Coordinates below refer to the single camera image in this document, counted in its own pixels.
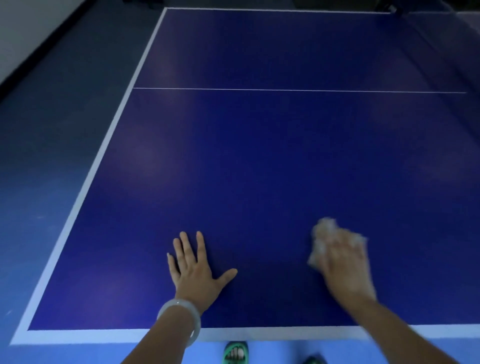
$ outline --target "cloth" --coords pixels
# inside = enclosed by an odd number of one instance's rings
[[[321,218],[318,220],[317,225],[312,229],[312,252],[307,264],[316,270],[320,270],[318,255],[325,253],[326,244],[335,244],[340,241],[354,246],[356,244],[366,244],[367,238],[361,234],[338,227],[334,218]]]

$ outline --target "hand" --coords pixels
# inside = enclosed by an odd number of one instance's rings
[[[175,265],[175,258],[167,253],[168,267],[176,289],[175,298],[191,302],[201,315],[217,299],[222,289],[235,278],[237,270],[230,269],[219,279],[213,279],[202,233],[197,232],[197,259],[185,232],[180,233],[180,239],[173,240],[180,272]]]
[[[339,229],[319,259],[328,290],[347,312],[352,314],[364,303],[377,300],[366,246],[356,241],[351,232]]]

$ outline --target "white wall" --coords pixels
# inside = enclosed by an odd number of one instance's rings
[[[0,0],[0,84],[84,0]]]

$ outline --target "table tennis table top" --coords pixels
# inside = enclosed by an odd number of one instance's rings
[[[306,265],[324,216],[369,238],[380,301],[418,331],[480,336],[480,146],[452,109],[472,94],[441,59],[433,84],[405,27],[165,9],[12,343],[138,341],[197,230],[214,276],[239,271],[201,340],[365,337]]]

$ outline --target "gray floor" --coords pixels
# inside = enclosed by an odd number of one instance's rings
[[[229,5],[292,7],[287,0]],[[0,363],[114,364],[132,349],[8,344],[159,15],[98,0],[0,104]],[[463,363],[480,358],[480,340],[435,343]],[[219,363],[224,345],[195,343],[184,362]],[[250,351],[252,364],[300,364],[315,352],[330,363],[384,363],[371,342],[353,340],[252,342]]]

